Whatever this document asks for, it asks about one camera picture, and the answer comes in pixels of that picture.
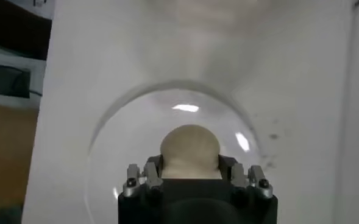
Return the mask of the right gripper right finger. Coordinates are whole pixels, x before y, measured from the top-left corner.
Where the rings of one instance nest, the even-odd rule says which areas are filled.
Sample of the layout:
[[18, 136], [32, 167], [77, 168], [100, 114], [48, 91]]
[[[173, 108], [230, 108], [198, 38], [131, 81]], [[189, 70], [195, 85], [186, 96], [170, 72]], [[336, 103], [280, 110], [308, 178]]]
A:
[[218, 156], [218, 169], [223, 180], [232, 186], [235, 195], [244, 198], [272, 198], [273, 186], [259, 165], [251, 165], [247, 170], [235, 158]]

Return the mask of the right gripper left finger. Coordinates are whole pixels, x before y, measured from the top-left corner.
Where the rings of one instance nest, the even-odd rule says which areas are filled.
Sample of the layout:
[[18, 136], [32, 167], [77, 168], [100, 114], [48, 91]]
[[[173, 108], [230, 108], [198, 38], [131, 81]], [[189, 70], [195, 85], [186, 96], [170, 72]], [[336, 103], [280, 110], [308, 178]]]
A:
[[137, 164], [130, 164], [127, 168], [127, 180], [123, 184], [123, 196], [138, 196], [142, 186], [146, 188], [147, 192], [160, 193], [163, 186], [162, 167], [163, 157], [161, 155], [148, 158], [142, 172]]

